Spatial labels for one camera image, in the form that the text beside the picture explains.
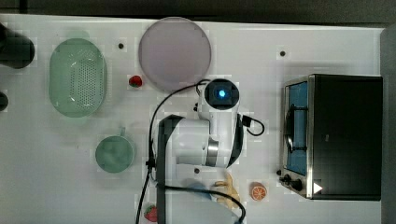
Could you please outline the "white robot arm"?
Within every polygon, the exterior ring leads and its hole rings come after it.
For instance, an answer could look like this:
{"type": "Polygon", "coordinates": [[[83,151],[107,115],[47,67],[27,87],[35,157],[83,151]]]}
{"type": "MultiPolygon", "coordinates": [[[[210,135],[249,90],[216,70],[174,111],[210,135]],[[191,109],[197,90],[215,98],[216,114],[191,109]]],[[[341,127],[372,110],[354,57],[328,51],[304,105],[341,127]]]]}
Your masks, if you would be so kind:
{"type": "Polygon", "coordinates": [[[228,79],[206,83],[196,104],[198,117],[169,115],[156,126],[158,224],[242,224],[244,215],[212,200],[208,183],[197,187],[194,169],[224,170],[237,161],[245,131],[238,113],[239,90],[228,79]]]}

